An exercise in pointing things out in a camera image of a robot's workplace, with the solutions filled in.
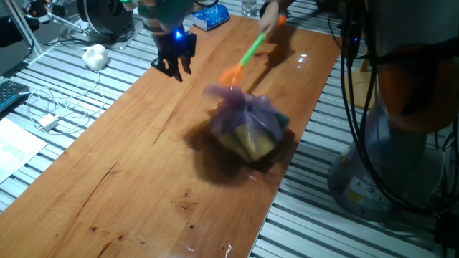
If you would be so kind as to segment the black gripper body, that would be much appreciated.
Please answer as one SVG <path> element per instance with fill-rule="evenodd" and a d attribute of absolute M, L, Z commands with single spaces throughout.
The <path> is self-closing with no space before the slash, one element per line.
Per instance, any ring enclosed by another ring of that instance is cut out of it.
<path fill-rule="evenodd" d="M 160 58 L 185 57 L 191 59 L 196 52 L 197 36 L 192 32 L 174 31 L 154 37 Z"/>

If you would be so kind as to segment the person hand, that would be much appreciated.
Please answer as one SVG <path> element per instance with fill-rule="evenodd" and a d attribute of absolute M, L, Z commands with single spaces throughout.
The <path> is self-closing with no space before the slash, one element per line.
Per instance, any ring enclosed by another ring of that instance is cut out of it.
<path fill-rule="evenodd" d="M 268 39 L 278 25 L 278 18 L 281 12 L 285 12 L 291 4 L 288 0 L 269 0 L 265 11 L 259 20 L 259 30 L 265 33 Z"/>

